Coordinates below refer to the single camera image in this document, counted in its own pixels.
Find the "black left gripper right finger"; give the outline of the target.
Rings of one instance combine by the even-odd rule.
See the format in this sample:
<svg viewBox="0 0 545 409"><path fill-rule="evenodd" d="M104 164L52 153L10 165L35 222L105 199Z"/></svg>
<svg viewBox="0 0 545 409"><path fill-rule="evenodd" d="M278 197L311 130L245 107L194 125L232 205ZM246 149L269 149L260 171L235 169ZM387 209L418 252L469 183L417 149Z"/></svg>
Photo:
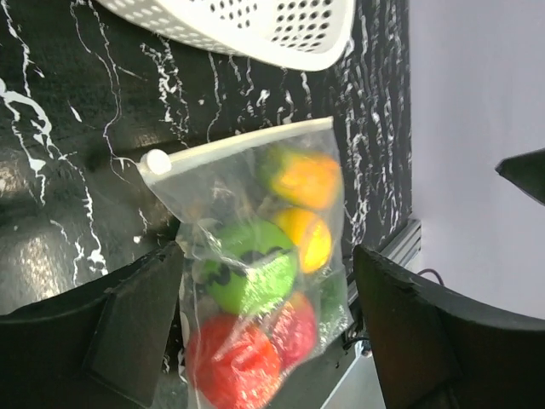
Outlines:
<svg viewBox="0 0 545 409"><path fill-rule="evenodd" d="M388 408L542 408L544 321L358 246L353 272Z"/></svg>

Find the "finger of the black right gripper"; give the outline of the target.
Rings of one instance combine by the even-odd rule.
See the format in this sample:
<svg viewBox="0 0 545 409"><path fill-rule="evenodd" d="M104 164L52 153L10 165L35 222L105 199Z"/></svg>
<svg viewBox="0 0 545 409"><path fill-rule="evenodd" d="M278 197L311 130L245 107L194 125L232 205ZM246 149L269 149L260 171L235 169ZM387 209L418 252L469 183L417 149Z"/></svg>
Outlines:
<svg viewBox="0 0 545 409"><path fill-rule="evenodd" d="M496 167L499 176L513 183L518 189L537 202L545 198L544 149L522 153L503 159Z"/></svg>

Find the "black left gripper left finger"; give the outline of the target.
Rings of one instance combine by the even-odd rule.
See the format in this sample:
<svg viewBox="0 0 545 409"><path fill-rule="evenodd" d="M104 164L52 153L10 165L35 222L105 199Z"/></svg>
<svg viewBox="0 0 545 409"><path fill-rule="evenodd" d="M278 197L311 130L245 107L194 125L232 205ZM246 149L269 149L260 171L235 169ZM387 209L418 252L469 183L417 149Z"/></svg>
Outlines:
<svg viewBox="0 0 545 409"><path fill-rule="evenodd" d="M1 318L3 408L148 408L175 314L178 244Z"/></svg>

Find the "red fake tomato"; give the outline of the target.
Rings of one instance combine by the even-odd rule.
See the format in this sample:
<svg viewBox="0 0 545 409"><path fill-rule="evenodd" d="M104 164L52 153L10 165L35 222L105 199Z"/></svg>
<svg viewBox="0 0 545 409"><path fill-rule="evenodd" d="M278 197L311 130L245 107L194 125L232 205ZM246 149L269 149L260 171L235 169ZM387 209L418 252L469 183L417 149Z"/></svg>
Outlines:
<svg viewBox="0 0 545 409"><path fill-rule="evenodd" d="M262 408L281 384L277 350L258 325L218 314L186 347L186 373L215 408Z"/></svg>

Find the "yellow fake lemon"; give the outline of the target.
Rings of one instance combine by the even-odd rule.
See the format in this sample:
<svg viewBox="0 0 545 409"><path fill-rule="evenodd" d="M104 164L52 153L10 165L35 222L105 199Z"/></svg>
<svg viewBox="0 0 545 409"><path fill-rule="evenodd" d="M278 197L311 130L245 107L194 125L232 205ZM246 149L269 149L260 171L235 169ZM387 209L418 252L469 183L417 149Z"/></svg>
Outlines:
<svg viewBox="0 0 545 409"><path fill-rule="evenodd" d="M304 274L313 274L329 261L333 248L331 232L318 214L291 207L278 211L272 221L297 247Z"/></svg>

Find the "green fake watermelon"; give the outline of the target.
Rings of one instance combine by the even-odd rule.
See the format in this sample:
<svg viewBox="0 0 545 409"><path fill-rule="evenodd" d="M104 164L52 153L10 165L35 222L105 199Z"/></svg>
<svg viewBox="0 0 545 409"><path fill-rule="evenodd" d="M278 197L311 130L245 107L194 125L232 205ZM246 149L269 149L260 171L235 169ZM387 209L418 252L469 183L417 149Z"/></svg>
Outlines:
<svg viewBox="0 0 545 409"><path fill-rule="evenodd" d="M205 288L224 311L254 315L274 309L292 291L298 255L274 223L253 218L221 228L204 264Z"/></svg>

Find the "clear zip top bag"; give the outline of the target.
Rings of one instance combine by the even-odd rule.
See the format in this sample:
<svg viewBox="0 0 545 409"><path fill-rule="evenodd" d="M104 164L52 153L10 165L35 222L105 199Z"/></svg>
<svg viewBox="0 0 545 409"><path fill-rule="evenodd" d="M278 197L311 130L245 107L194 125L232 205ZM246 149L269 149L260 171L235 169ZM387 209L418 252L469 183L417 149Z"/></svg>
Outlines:
<svg viewBox="0 0 545 409"><path fill-rule="evenodd" d="M137 168L180 223L188 405L267 406L352 321L333 118L152 149Z"/></svg>

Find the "orange green fake mango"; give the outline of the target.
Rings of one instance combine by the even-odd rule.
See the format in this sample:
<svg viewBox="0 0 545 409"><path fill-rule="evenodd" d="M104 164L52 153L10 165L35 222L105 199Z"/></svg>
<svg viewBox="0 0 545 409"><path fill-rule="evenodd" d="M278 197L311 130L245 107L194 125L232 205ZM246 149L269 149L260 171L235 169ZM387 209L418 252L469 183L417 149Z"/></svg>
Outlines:
<svg viewBox="0 0 545 409"><path fill-rule="evenodd" d="M320 151L274 144L260 154L258 165L265 187L293 205L326 210L341 189L341 166Z"/></svg>

